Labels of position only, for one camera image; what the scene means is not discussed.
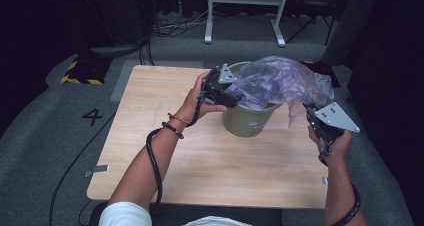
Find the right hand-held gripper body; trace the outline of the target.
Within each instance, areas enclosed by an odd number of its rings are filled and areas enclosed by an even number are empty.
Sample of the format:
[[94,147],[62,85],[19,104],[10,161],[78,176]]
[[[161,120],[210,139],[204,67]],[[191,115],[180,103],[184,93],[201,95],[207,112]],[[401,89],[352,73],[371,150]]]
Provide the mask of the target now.
[[327,106],[312,103],[312,110],[306,113],[307,121],[316,130],[317,136],[326,142],[332,142],[343,134],[344,130],[360,132],[360,128],[336,102]]

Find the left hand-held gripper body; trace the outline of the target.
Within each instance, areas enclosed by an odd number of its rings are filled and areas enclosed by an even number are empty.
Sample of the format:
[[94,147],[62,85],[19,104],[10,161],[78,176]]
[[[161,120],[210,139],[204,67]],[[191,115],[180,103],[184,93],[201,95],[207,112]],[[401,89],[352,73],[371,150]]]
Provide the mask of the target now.
[[226,106],[229,101],[235,101],[232,95],[226,92],[237,78],[227,64],[213,68],[202,84],[200,98],[209,104]]

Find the green plastic bin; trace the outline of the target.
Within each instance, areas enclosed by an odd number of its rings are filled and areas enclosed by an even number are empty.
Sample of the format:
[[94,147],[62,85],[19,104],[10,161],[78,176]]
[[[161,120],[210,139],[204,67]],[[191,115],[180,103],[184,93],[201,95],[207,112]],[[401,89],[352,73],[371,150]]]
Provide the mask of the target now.
[[224,127],[238,137],[254,137],[267,124],[272,114],[281,106],[280,101],[270,98],[269,86],[266,80],[270,69],[254,62],[240,62],[230,66],[231,72],[237,78],[226,89],[230,95],[244,94],[238,105],[223,113]]

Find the purple plastic bag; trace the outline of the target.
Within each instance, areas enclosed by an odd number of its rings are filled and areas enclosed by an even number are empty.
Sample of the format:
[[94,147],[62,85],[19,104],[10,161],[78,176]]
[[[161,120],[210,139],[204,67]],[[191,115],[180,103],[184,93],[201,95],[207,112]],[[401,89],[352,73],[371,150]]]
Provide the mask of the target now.
[[306,126],[304,104],[326,106],[334,101],[331,77],[316,73],[298,61],[269,56],[232,70],[237,81],[226,89],[243,98],[239,104],[255,111],[288,105],[288,127]]

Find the person's left hand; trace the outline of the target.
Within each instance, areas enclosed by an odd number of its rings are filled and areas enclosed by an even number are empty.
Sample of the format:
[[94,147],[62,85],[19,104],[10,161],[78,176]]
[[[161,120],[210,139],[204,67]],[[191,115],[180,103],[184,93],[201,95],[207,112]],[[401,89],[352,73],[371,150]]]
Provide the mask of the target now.
[[200,103],[198,101],[202,84],[208,74],[209,72],[204,72],[197,77],[193,88],[188,92],[183,104],[171,119],[173,125],[187,127],[190,123],[195,123],[207,113],[227,111],[227,107],[224,105]]

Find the person's right hand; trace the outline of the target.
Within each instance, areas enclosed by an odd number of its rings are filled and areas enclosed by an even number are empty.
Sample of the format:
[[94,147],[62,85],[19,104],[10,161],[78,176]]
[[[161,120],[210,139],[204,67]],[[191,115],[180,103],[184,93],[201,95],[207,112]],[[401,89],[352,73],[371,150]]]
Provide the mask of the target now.
[[317,145],[318,159],[324,165],[332,165],[337,160],[343,160],[347,155],[351,141],[352,133],[344,130],[343,134],[332,142],[326,142],[321,137],[317,136],[316,130],[308,127],[309,138]]

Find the grey pillar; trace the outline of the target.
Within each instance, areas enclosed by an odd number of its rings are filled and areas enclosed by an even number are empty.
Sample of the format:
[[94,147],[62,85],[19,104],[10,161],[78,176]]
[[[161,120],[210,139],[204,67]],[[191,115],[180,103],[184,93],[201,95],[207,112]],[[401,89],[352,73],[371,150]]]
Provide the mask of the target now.
[[344,64],[376,2],[377,0],[349,0],[321,57],[322,63],[329,66]]

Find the person's dark pants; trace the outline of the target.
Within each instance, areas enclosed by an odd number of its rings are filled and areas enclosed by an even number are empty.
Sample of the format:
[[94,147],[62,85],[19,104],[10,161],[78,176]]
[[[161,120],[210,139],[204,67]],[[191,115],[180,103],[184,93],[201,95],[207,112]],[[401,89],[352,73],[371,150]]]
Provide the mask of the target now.
[[[107,203],[102,203],[95,207],[89,226],[98,226],[101,213],[107,206]],[[153,226],[182,226],[206,216],[226,217],[252,226],[283,225],[282,211],[275,209],[165,204],[150,216]]]

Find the person's white shirt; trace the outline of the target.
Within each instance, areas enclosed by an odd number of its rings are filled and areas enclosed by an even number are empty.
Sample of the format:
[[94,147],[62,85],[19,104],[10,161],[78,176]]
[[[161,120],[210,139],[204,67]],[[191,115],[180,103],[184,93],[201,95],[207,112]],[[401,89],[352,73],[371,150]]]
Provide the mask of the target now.
[[[101,213],[98,226],[153,226],[150,214],[132,202],[118,202],[107,206]],[[252,226],[220,216],[206,216],[182,226]]]

